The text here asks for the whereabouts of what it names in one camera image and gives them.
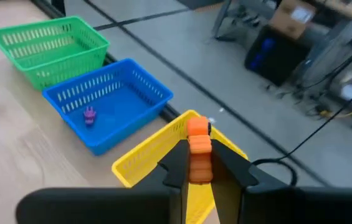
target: orange object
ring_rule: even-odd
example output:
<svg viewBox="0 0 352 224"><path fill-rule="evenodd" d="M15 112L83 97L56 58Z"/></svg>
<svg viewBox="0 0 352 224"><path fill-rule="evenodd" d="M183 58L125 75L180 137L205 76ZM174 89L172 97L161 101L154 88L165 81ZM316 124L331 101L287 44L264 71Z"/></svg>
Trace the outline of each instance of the orange object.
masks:
<svg viewBox="0 0 352 224"><path fill-rule="evenodd" d="M205 117L191 118L187 122L189 150L189 182L208 184L213 179L212 142L209 136L209 121Z"/></svg>
<svg viewBox="0 0 352 224"><path fill-rule="evenodd" d="M188 136L208 135L209 121L206 117L191 118L187 122Z"/></svg>

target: small purple figure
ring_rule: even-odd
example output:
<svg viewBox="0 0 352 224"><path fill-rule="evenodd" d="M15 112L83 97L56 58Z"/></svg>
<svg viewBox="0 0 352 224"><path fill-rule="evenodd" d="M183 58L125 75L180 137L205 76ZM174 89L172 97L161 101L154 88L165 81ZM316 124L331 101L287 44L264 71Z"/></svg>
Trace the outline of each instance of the small purple figure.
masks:
<svg viewBox="0 0 352 224"><path fill-rule="evenodd" d="M86 108L86 110L84 111L84 121L86 125L92 125L94 123L95 114L96 112L93 110L92 106L90 108Z"/></svg>

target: gray floor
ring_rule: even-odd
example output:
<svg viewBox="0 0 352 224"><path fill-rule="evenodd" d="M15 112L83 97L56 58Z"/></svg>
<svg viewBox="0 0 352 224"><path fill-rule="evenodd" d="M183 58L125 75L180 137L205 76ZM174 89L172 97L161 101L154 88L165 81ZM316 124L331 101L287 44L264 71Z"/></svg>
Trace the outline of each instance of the gray floor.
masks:
<svg viewBox="0 0 352 224"><path fill-rule="evenodd" d="M185 7L175 0L92 0L118 22L175 11ZM69 1L67 14L81 15L93 26L110 24L82 0ZM276 99L263 91L266 81L243 66L245 44L218 42L211 38L211 28L218 9L187 11L171 16L125 25L132 34L154 51L187 73L233 110L248 119L281 146L292 150L314 131L321 122L304 116L301 106L285 97ZM110 42L109 53L118 60L133 58L174 92L169 102L179 112L188 109L213 118L214 125L243 149L251 160L277 157L280 154L245 125L182 79L176 72L144 49L117 27L101 30ZM255 35L248 30L246 35ZM306 166L330 184L352 187L352 129L346 122L333 121L294 154ZM266 165L264 170L288 181L282 167ZM299 185L320 185L298 169Z"/></svg>

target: table surface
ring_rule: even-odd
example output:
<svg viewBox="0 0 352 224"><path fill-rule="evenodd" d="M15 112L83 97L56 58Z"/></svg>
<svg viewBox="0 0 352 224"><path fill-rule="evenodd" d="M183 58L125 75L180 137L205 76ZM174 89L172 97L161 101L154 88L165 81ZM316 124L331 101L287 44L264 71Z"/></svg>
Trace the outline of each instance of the table surface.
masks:
<svg viewBox="0 0 352 224"><path fill-rule="evenodd" d="M0 1L0 27L46 19L30 1ZM158 118L94 157L0 51L0 224L15 223L17 202L37 189L121 187L113 162L165 124Z"/></svg>

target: plastic basket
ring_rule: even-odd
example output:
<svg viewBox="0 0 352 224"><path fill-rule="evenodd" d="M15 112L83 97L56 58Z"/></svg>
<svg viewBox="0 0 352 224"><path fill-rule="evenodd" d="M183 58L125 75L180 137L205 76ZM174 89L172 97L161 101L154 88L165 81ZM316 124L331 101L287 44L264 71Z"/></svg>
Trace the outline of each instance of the plastic basket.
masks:
<svg viewBox="0 0 352 224"><path fill-rule="evenodd" d="M97 156L155 119L173 97L130 59L49 87L43 95ZM87 106L97 112L92 126L83 117Z"/></svg>
<svg viewBox="0 0 352 224"><path fill-rule="evenodd" d="M124 186L134 186L156 167L179 140L186 139L187 120L197 116L199 114L193 110L186 111L114 162L112 172ZM235 144L214 127L212 127L211 138L219 140L247 159L247 156ZM211 186L190 184L186 223L202 223L213 208L214 199Z"/></svg>
<svg viewBox="0 0 352 224"><path fill-rule="evenodd" d="M108 46L75 16L0 29L0 49L37 90L100 68Z"/></svg>

